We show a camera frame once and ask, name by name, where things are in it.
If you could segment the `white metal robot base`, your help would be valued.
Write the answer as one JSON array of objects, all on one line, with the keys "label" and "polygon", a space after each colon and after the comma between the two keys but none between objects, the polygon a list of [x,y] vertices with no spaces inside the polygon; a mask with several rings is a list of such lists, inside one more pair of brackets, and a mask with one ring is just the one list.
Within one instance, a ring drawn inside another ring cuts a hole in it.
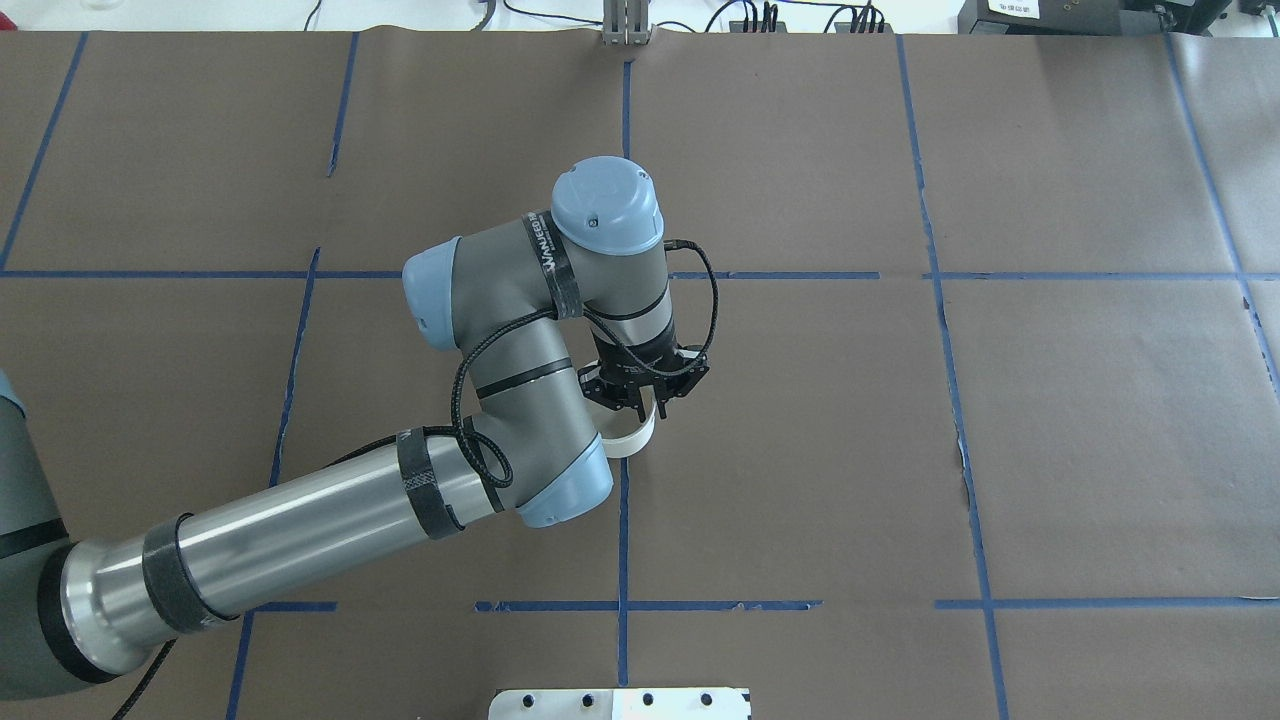
[{"label": "white metal robot base", "polygon": [[751,719],[748,689],[649,687],[509,689],[490,702],[489,719]]}]

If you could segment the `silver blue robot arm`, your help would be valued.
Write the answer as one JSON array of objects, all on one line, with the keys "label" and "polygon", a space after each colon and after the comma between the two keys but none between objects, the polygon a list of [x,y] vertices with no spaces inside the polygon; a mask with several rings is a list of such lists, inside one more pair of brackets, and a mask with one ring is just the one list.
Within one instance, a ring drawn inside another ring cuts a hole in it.
[{"label": "silver blue robot arm", "polygon": [[677,340],[667,255],[682,246],[644,168],[577,161],[547,210],[402,269],[425,340],[461,352],[447,424],[116,544],[69,538],[4,380],[3,698],[156,670],[182,635],[498,512],[544,528],[591,511],[614,484],[591,406],[646,423],[708,373],[709,343]]}]

